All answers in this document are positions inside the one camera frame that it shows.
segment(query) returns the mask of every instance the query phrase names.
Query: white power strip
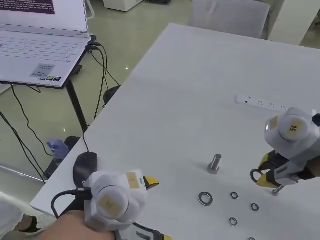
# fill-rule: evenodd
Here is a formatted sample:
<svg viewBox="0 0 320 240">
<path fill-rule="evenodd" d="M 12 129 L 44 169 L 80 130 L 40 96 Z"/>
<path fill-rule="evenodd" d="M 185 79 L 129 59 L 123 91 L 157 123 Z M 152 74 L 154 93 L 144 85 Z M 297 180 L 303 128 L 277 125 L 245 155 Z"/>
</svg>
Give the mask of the white power strip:
<svg viewBox="0 0 320 240">
<path fill-rule="evenodd" d="M 283 104 L 278 104 L 269 100 L 264 100 L 248 95 L 238 94 L 235 96 L 235 102 L 238 104 L 247 105 L 254 108 L 266 109 L 276 112 L 286 112 L 289 107 Z"/>
</svg>

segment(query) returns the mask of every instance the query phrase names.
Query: black mouse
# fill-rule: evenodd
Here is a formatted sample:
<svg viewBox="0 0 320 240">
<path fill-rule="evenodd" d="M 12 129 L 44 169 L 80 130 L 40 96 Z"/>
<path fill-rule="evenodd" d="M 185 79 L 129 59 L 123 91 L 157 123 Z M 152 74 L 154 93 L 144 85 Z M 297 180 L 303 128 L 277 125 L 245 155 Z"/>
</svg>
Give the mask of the black mouse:
<svg viewBox="0 0 320 240">
<path fill-rule="evenodd" d="M 83 188 L 84 182 L 98 170 L 98 155 L 84 152 L 78 156 L 73 166 L 73 182 L 77 188 Z"/>
</svg>

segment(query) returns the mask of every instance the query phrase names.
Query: bolt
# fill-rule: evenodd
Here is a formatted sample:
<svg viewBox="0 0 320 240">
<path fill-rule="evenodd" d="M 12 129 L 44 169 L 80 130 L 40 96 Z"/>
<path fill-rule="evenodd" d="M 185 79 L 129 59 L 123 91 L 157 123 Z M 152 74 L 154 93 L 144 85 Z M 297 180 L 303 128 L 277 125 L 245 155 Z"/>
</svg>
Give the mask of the bolt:
<svg viewBox="0 0 320 240">
<path fill-rule="evenodd" d="M 284 187 L 285 187 L 285 186 L 279 186 L 279 187 L 277 187 L 276 189 L 273 189 L 273 190 L 272 190 L 272 195 L 275 196 L 275 197 L 278 196 L 278 195 L 279 195 L 279 192 L 280 192 L 282 189 L 284 189 Z"/>
<path fill-rule="evenodd" d="M 219 171 L 219 164 L 221 162 L 222 155 L 221 154 L 216 154 L 214 155 L 214 158 L 212 162 L 209 164 L 207 170 L 210 174 L 217 174 Z"/>
</svg>

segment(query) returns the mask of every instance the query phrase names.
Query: laptop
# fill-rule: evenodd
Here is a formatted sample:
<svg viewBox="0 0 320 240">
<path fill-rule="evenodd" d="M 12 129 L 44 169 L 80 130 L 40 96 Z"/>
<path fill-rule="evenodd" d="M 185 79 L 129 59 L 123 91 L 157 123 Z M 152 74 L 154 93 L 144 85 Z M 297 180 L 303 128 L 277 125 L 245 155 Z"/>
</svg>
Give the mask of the laptop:
<svg viewBox="0 0 320 240">
<path fill-rule="evenodd" d="M 90 40 L 84 0 L 0 0 L 0 82 L 61 89 Z"/>
</svg>

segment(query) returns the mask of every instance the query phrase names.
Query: shoe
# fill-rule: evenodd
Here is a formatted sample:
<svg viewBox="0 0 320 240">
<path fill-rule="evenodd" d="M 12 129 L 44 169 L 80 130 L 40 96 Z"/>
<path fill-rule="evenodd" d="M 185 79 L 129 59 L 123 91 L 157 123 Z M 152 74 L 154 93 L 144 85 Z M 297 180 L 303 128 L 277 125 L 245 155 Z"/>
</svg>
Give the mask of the shoe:
<svg viewBox="0 0 320 240">
<path fill-rule="evenodd" d="M 34 236 L 44 232 L 48 227 L 50 227 L 56 218 L 47 214 L 43 214 L 40 216 L 32 216 L 31 226 L 24 231 L 20 231 L 24 233 L 26 237 Z"/>
</svg>

